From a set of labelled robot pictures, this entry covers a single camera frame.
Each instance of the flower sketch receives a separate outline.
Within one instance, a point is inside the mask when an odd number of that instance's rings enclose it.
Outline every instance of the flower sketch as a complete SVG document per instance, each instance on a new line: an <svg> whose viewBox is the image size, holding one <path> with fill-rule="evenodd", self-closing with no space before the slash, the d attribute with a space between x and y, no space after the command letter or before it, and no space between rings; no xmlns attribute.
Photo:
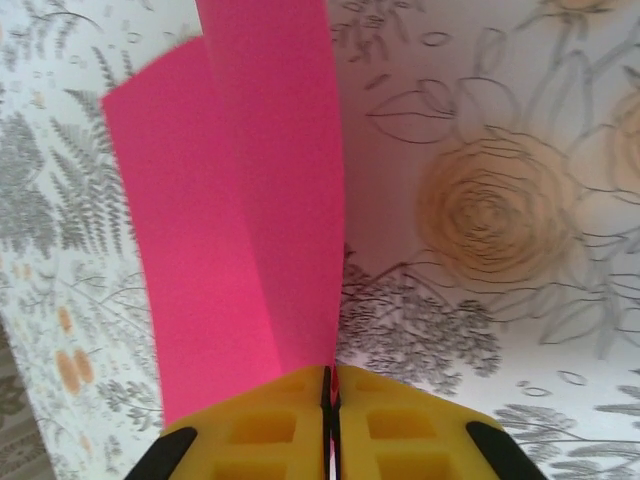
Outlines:
<svg viewBox="0 0 640 480"><path fill-rule="evenodd" d="M419 192L422 238L471 290L543 283L574 237L567 216L576 195L562 160L536 138L498 128L441 155Z"/></svg>

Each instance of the pink paper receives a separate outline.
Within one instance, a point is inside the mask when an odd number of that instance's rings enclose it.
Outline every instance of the pink paper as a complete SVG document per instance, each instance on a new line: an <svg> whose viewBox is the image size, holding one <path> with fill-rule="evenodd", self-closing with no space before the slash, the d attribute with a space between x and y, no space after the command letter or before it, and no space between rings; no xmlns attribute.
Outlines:
<svg viewBox="0 0 640 480"><path fill-rule="evenodd" d="M268 3L201 2L213 69L195 40L104 99L167 423L333 362L344 193L324 3Z"/></svg>
<svg viewBox="0 0 640 480"><path fill-rule="evenodd" d="M281 373L201 39L103 101L149 291L165 421Z"/></svg>
<svg viewBox="0 0 640 480"><path fill-rule="evenodd" d="M333 362L344 251L324 0L196 0L285 371Z"/></svg>

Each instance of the line drawing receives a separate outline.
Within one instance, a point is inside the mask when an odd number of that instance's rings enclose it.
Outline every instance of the line drawing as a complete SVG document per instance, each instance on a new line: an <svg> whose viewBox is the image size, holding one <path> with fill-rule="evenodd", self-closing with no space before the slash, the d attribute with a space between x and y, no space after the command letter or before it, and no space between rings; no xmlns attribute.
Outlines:
<svg viewBox="0 0 640 480"><path fill-rule="evenodd" d="M502 63L507 46L507 34L496 28L485 27L476 43L473 61L475 77L490 75Z"/></svg>
<svg viewBox="0 0 640 480"><path fill-rule="evenodd" d="M365 366L409 384L455 395L457 366L488 377L501 364L491 318L478 302L448 302L408 264L372 277L346 247L337 359L365 356Z"/></svg>
<svg viewBox="0 0 640 480"><path fill-rule="evenodd" d="M332 42L342 50L350 52L349 62L371 64L374 60L390 59L390 40L402 44L411 42L411 34L405 24L407 12L422 14L422 0L397 1L347 1L333 8L349 12L347 18L331 25Z"/></svg>
<svg viewBox="0 0 640 480"><path fill-rule="evenodd" d="M556 373L563 382L570 385L584 387L588 383L586 377L580 375L579 373L569 372L568 370L558 370Z"/></svg>
<svg viewBox="0 0 640 480"><path fill-rule="evenodd" d="M426 47L442 47L453 40L446 32L427 32L420 35L420 42Z"/></svg>
<svg viewBox="0 0 640 480"><path fill-rule="evenodd" d="M102 27L94 20L67 9L62 0L50 0L36 8L32 0L22 0L29 17L29 23L22 29L9 31L9 37L15 43L5 42L2 46L2 58L9 71L14 71L20 59L29 60L35 52L45 58L45 46L53 43L57 58L62 58L71 34L82 24L89 24L98 32Z"/></svg>
<svg viewBox="0 0 640 480"><path fill-rule="evenodd" d="M590 438L574 432L578 422L553 408L508 404L496 419L554 479L636 478L640 462L636 439Z"/></svg>
<svg viewBox="0 0 640 480"><path fill-rule="evenodd" d="M377 77L371 79L370 81L367 82L367 84L364 86L365 90L373 90L374 88L376 88L377 86L383 84L384 82L386 82L387 80L389 80L391 78L391 75L389 75L388 73L383 73L382 75L378 75Z"/></svg>

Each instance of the leaf drawing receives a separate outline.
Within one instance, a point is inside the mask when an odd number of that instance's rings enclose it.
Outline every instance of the leaf drawing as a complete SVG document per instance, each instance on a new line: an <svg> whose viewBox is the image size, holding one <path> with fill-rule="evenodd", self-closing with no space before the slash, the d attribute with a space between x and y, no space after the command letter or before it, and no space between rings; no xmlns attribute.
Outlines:
<svg viewBox="0 0 640 480"><path fill-rule="evenodd" d="M420 42L426 47L442 47L453 40L446 32L427 32L420 35Z"/></svg>
<svg viewBox="0 0 640 480"><path fill-rule="evenodd" d="M555 313L555 318L545 327L540 343L557 345L584 338L597 331L604 314L599 300L571 301Z"/></svg>
<svg viewBox="0 0 640 480"><path fill-rule="evenodd" d="M409 12L424 13L421 1L342 2L340 6L347 16L331 25L332 42L348 51L350 62L370 64L374 59L388 60L392 53L390 42L411 42L405 16Z"/></svg>
<svg viewBox="0 0 640 480"><path fill-rule="evenodd" d="M592 128L591 66L574 51L549 69L524 112L524 128L565 151Z"/></svg>
<svg viewBox="0 0 640 480"><path fill-rule="evenodd" d="M595 409L599 412L617 413L620 415L628 415L631 417L640 417L640 385L620 385L618 391L631 397L635 403L618 403L611 405L598 405ZM634 423L636 428L640 429L640 422Z"/></svg>
<svg viewBox="0 0 640 480"><path fill-rule="evenodd" d="M552 408L510 404L497 420L527 455L554 479L636 478L640 441L588 438L574 433L577 422Z"/></svg>
<svg viewBox="0 0 640 480"><path fill-rule="evenodd" d="M140 5L142 5L146 10L153 12L153 5L151 4L151 0L138 0Z"/></svg>
<svg viewBox="0 0 640 480"><path fill-rule="evenodd" d="M629 81L629 84L635 88L636 90L640 90L640 72L638 72L635 68L625 66L624 73Z"/></svg>
<svg viewBox="0 0 640 480"><path fill-rule="evenodd" d="M448 89L440 82L429 81L423 90L395 95L367 113L373 125L383 134L414 144L436 143L444 139L452 127L454 112L447 98Z"/></svg>
<svg viewBox="0 0 640 480"><path fill-rule="evenodd" d="M73 157L72 161L52 151L62 173L50 174L60 197L62 248L106 253L113 244L120 252L122 230L129 223L128 208L98 96L77 90L67 93L80 104L88 124L82 128L51 119L53 130Z"/></svg>
<svg viewBox="0 0 640 480"><path fill-rule="evenodd" d="M515 95L505 85L487 78L461 78L454 92L455 130L464 143L478 139L484 127L512 129L520 118Z"/></svg>
<svg viewBox="0 0 640 480"><path fill-rule="evenodd" d="M44 158L21 113L0 122L0 244L24 253L35 247L50 256L56 241L53 207L40 191L37 177Z"/></svg>
<svg viewBox="0 0 640 480"><path fill-rule="evenodd" d="M104 54L98 47L91 47L91 50L93 50L93 53L98 59L98 63L100 65L100 70L102 71L102 78L104 79L105 86L109 90L116 88L118 83L116 82L116 78L113 74L113 70L111 70L111 67L109 66L109 63L107 62L107 59L105 58Z"/></svg>
<svg viewBox="0 0 640 480"><path fill-rule="evenodd" d="M504 59L507 48L507 34L496 28L486 27L476 42L473 61L473 76L491 75Z"/></svg>

